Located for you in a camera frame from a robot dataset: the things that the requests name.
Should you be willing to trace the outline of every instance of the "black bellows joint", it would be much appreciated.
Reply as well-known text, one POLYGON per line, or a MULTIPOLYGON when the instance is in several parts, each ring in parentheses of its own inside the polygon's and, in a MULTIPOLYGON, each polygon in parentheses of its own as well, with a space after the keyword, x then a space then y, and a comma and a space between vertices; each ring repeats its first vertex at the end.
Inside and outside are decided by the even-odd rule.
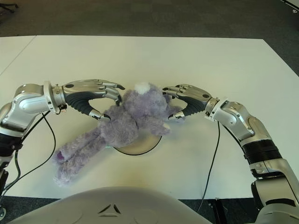
POLYGON ((187 107, 182 110, 185 116, 189 116, 192 114, 195 114, 197 112, 204 111, 207 105, 207 102, 201 102, 199 100, 196 100, 192 97, 178 97, 179 99, 185 101, 187 103, 187 107))
POLYGON ((21 138, 0 133, 0 156, 11 156, 21 146, 21 138))
POLYGON ((244 145, 243 149, 249 164, 282 158, 272 140, 251 142, 244 145))
POLYGON ((78 92, 66 96, 65 101, 68 105, 78 110, 79 112, 89 115, 93 107, 89 105, 88 101, 94 98, 95 96, 91 92, 78 92))

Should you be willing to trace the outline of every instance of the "plush toy head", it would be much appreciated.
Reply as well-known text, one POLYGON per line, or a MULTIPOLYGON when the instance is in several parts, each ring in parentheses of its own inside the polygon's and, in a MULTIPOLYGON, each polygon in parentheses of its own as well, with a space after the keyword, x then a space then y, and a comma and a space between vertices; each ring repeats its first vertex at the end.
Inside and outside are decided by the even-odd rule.
POLYGON ((149 83, 135 85, 123 97, 123 106, 133 118, 153 116, 164 119, 167 102, 161 90, 149 83))
POLYGON ((136 84, 135 90, 124 95, 122 106, 112 106, 105 111, 111 120, 100 122, 101 136, 109 146, 123 147, 138 138, 141 128, 154 135, 168 134, 170 129, 164 125, 168 109, 159 88, 149 83, 136 84))

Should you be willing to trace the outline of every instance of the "plush toy leg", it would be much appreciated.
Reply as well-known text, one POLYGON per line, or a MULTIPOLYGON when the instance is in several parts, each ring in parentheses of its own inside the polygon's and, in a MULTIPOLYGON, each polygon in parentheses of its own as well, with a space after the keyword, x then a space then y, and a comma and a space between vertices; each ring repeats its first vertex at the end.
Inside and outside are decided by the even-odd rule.
POLYGON ((56 177, 54 177, 54 181, 59 186, 66 186, 69 184, 74 177, 78 175, 80 169, 88 163, 90 158, 100 150, 104 149, 105 146, 106 142, 99 136, 86 147, 77 150, 69 160, 60 165, 56 177))
POLYGON ((95 128, 78 136, 74 141, 61 146, 52 156, 52 160, 56 164, 61 164, 71 158, 77 150, 84 148, 90 142, 95 140, 100 135, 99 128, 95 128))
POLYGON ((166 135, 170 133, 169 127, 167 127, 162 119, 158 119, 152 116, 144 116, 137 121, 138 128, 144 128, 149 130, 154 135, 166 135))

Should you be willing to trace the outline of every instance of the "black cable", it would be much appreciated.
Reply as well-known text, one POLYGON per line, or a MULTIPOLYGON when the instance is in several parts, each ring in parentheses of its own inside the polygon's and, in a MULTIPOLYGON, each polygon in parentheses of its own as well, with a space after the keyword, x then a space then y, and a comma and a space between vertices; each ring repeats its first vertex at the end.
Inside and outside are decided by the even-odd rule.
POLYGON ((219 146, 219 141, 220 141, 220 125, 219 125, 219 121, 217 121, 217 124, 218 124, 218 140, 217 140, 217 145, 216 145, 216 149, 215 149, 215 152, 214 152, 214 155, 213 155, 213 159, 212 159, 212 163, 211 163, 211 167, 210 167, 210 170, 209 170, 209 174, 207 176, 207 180, 206 180, 206 188, 205 188, 205 191, 204 191, 204 195, 202 196, 202 200, 201 200, 201 203, 200 203, 200 206, 199 208, 197 209, 197 213, 199 212, 203 202, 204 202, 204 199, 205 199, 205 196, 206 196, 206 190, 207 190, 207 186, 209 184, 209 180, 210 180, 210 175, 211 175, 211 171, 212 171, 212 167, 213 167, 213 164, 214 164, 214 160, 215 160, 215 157, 216 157, 216 153, 217 153, 217 149, 218 149, 218 146, 219 146))
POLYGON ((240 148, 242 149, 243 153, 245 154, 244 149, 242 148, 242 146, 241 146, 239 140, 233 135, 233 133, 232 133, 227 127, 225 127, 224 125, 222 125, 222 126, 228 131, 228 133, 230 133, 230 135, 231 135, 231 136, 234 138, 234 140, 238 143, 238 145, 239 145, 240 148))
POLYGON ((14 184, 20 178, 20 176, 21 176, 21 169, 20 169, 19 162, 18 162, 18 152, 19 152, 19 150, 16 150, 15 154, 14 154, 14 163, 15 163, 15 167, 16 167, 16 169, 18 171, 18 175, 15 178, 15 180, 12 181, 11 183, 9 183, 7 186, 5 186, 5 188, 3 190, 6 190, 9 186, 11 186, 12 184, 14 184))
POLYGON ((43 163, 40 164, 39 166, 35 167, 35 168, 32 169, 31 171, 27 172, 26 174, 24 174, 23 176, 21 176, 19 179, 17 179, 14 183, 12 183, 12 184, 5 190, 5 192, 3 193, 3 195, 1 196, 1 198, 0 198, 0 202, 2 201, 3 196, 6 194, 6 192, 7 192, 12 186, 14 186, 20 179, 24 178, 25 176, 27 176, 27 175, 30 174, 31 172, 35 171, 36 169, 40 168, 43 164, 45 164, 47 161, 49 161, 49 159, 50 159, 50 158, 52 157, 52 155, 54 154, 55 149, 56 149, 56 137, 55 137, 55 134, 54 134, 54 131, 53 131, 51 125, 48 123, 48 120, 46 119, 46 115, 47 115, 47 114, 48 114, 48 113, 46 113, 45 115, 43 114, 43 117, 42 117, 42 118, 45 119, 47 125, 49 126, 49 128, 50 128, 50 130, 51 130, 51 132, 52 132, 53 138, 54 138, 54 147, 53 147, 53 150, 52 150, 52 152, 51 152, 51 155, 46 159, 45 162, 43 162, 43 163))
MULTIPOLYGON (((48 114, 50 113, 50 111, 46 112, 45 114, 42 115, 42 117, 29 129, 29 131, 25 134, 25 136, 22 138, 21 140, 21 144, 23 143, 23 141, 27 138, 27 136, 32 132, 32 130, 42 121, 42 119, 44 117, 46 117, 48 114)), ((20 167, 19 167, 19 163, 18 163, 18 152, 19 150, 16 150, 15 151, 15 154, 14 154, 14 163, 15 163, 15 167, 17 168, 17 171, 18 171, 18 175, 17 177, 15 178, 14 181, 12 181, 11 183, 9 183, 8 185, 5 186, 4 190, 8 189, 9 186, 12 186, 14 183, 17 182, 17 180, 20 178, 21 176, 21 170, 20 170, 20 167)))
POLYGON ((47 111, 45 114, 42 113, 42 117, 30 128, 30 130, 26 133, 26 135, 22 138, 21 143, 27 138, 27 136, 32 132, 32 130, 39 124, 39 122, 42 121, 43 118, 45 118, 48 114, 50 113, 50 111, 47 111))

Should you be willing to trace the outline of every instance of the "black rubber grip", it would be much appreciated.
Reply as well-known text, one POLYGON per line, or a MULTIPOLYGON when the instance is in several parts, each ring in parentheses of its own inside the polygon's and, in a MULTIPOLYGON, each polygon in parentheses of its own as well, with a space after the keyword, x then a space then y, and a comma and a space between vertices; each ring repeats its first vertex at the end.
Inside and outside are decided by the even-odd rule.
POLYGON ((261 140, 243 146, 249 164, 265 160, 280 159, 282 156, 272 140, 261 140))
POLYGON ((65 97, 65 101, 72 108, 79 112, 89 115, 93 107, 89 105, 89 100, 95 99, 96 96, 92 92, 78 92, 65 97))
POLYGON ((182 110, 185 116, 192 115, 197 112, 204 111, 207 103, 203 103, 199 100, 195 100, 192 97, 178 97, 179 99, 187 103, 187 107, 182 110))

